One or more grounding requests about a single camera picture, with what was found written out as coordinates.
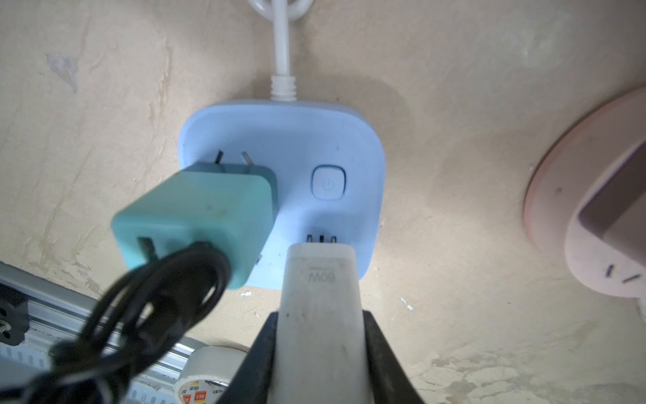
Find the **black cable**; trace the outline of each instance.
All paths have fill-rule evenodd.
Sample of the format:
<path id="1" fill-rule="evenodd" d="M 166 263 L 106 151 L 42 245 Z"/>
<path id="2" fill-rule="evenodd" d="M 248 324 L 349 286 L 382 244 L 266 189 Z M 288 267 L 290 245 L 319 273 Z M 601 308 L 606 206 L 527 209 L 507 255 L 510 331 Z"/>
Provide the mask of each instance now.
<path id="1" fill-rule="evenodd" d="M 126 273 L 96 305 L 79 337 L 52 347 L 52 370 L 23 388 L 0 391 L 0 401 L 121 401 L 131 379 L 157 362 L 215 307 L 230 276 L 227 257 L 206 242 Z M 117 350 L 105 355 L 119 324 Z"/>

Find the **tape roll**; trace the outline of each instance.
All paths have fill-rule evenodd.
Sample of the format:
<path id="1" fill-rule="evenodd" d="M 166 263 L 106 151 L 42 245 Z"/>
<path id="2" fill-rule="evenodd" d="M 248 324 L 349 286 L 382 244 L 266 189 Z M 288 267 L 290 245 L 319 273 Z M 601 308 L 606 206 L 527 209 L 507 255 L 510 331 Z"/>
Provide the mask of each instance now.
<path id="1" fill-rule="evenodd" d="M 226 346 L 194 351 L 177 379 L 177 404 L 213 404 L 224 393 L 247 354 Z"/>

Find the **printed label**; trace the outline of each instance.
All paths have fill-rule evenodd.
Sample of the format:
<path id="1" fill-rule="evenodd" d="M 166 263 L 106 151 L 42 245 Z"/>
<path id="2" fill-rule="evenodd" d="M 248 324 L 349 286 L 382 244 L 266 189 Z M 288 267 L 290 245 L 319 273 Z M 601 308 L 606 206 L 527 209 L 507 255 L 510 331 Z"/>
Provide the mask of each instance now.
<path id="1" fill-rule="evenodd" d="M 196 391 L 195 392 L 195 403 L 203 403 L 206 401 L 206 391 Z"/>

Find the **black bracket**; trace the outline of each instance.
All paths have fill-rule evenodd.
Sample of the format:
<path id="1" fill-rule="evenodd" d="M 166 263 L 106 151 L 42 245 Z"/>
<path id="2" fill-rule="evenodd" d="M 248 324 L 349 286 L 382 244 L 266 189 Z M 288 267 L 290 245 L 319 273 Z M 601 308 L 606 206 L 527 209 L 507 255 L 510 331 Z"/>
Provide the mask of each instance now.
<path id="1" fill-rule="evenodd" d="M 397 361 L 372 313 L 363 312 L 368 370 L 375 404 L 424 404 Z M 278 312 L 269 314 L 218 404 L 264 404 L 271 384 Z"/>
<path id="2" fill-rule="evenodd" d="M 28 329 L 27 297 L 0 284 L 0 343 L 16 346 Z"/>

